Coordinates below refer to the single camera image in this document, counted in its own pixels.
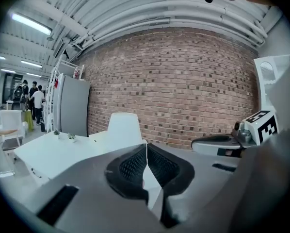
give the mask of gray refrigerator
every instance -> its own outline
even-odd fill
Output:
[[[63,133],[87,135],[90,83],[61,73],[53,96],[53,127]]]

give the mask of white shirt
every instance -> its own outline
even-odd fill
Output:
[[[36,109],[42,108],[43,99],[45,99],[44,93],[42,91],[35,91],[31,96],[31,99],[35,98],[34,105]]]

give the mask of brick wall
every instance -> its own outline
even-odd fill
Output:
[[[104,44],[76,61],[91,83],[88,133],[106,130],[113,112],[136,113],[143,138],[182,149],[195,138],[229,133],[256,111],[257,57],[231,38],[188,28]]]

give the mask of white ceiling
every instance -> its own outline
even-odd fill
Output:
[[[48,77],[57,61],[54,50],[63,37],[85,50],[123,34],[173,26],[217,31],[258,48],[266,33],[262,36],[256,27],[265,32],[259,23],[265,23],[269,9],[245,0],[214,0],[211,4],[203,0],[19,0],[0,27],[0,55],[6,58],[0,63],[4,68]],[[47,25],[54,40],[48,41],[47,35],[11,20],[12,12]],[[273,24],[276,17],[268,16],[266,23]],[[43,68],[24,65],[20,60]]]

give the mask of potted succulent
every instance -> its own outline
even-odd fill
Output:
[[[76,136],[74,134],[68,133],[68,139],[72,140],[72,142],[76,141]]]
[[[60,139],[60,131],[55,130],[55,131],[53,132],[53,134],[54,134],[54,135],[57,135],[58,139]]]

